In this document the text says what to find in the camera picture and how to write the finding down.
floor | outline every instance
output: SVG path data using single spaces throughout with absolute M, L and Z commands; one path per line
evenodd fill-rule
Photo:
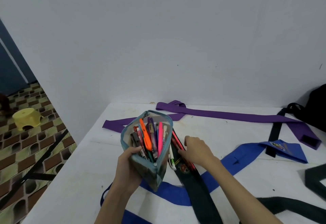
M 9 96 L 9 99 L 10 107 L 15 111 L 33 107 L 43 118 L 39 126 L 25 127 L 23 131 L 18 131 L 12 117 L 0 115 L 0 199 L 66 129 L 39 83 L 31 84 L 29 88 Z M 68 133 L 37 172 L 57 174 L 76 146 Z M 0 210 L 0 223 L 21 223 L 50 183 L 51 181 L 28 179 Z

white table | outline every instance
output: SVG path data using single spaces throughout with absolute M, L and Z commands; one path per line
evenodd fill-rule
M 188 106 L 193 109 L 229 111 L 237 113 L 274 115 L 280 108 Z M 155 110 L 153 104 L 111 103 L 78 145 L 54 181 L 41 196 L 23 224 L 76 223 L 92 224 L 100 209 L 100 197 L 112 182 L 118 156 L 123 152 L 120 133 L 102 128 L 106 119 L 137 117 L 145 110 Z M 243 143 L 267 141 L 272 124 L 259 124 L 186 115 L 174 122 L 180 138 L 198 136 L 210 146 L 215 156 L 223 158 Z M 304 170 L 326 163 L 326 136 L 312 128 L 323 143 L 313 150 L 301 147 L 308 164 L 297 163 L 279 156 L 272 158 L 264 152 L 235 177 L 256 197 L 282 196 L 298 199 L 326 209 L 326 201 L 304 186 Z M 286 124 L 279 139 L 299 143 Z M 197 166 L 200 173 L 203 168 Z M 174 185 L 181 185 L 175 173 L 167 167 L 164 177 Z M 238 223 L 238 218 L 221 188 L 211 193 L 223 222 Z M 127 209 L 154 224 L 198 223 L 192 207 L 176 206 L 139 187 L 130 198 Z M 285 211 L 277 215 L 285 224 L 313 223 Z

pencil pouch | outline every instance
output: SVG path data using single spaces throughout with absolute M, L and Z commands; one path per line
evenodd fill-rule
M 152 163 L 149 160 L 144 159 L 138 154 L 133 154 L 130 157 L 131 163 L 134 165 L 139 174 L 143 179 L 148 183 L 148 185 L 154 190 L 157 191 L 158 186 L 161 184 L 163 177 L 165 175 L 168 157 L 169 157 L 169 146 L 171 143 L 171 135 L 173 128 L 172 119 L 163 113 L 148 110 L 145 111 L 142 115 L 137 117 L 129 125 L 127 125 L 121 132 L 121 146 L 125 151 L 130 146 L 133 146 L 133 143 L 130 138 L 130 134 L 134 132 L 134 126 L 138 126 L 139 120 L 143 119 L 144 124 L 147 124 L 147 117 L 153 118 L 153 121 L 156 123 L 162 122 L 163 125 L 167 126 L 167 133 L 165 136 L 165 144 L 162 148 L 160 156 L 157 158 L 156 164 Z

stool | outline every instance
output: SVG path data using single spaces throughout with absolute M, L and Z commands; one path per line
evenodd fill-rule
M 18 130 L 22 130 L 22 128 L 26 125 L 33 127 L 38 126 L 40 124 L 41 117 L 42 115 L 32 107 L 19 110 L 12 116 Z

black backpack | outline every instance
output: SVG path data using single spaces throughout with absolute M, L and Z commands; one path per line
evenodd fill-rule
M 286 112 L 326 132 L 326 84 L 310 93 L 306 107 L 298 103 L 290 103 Z

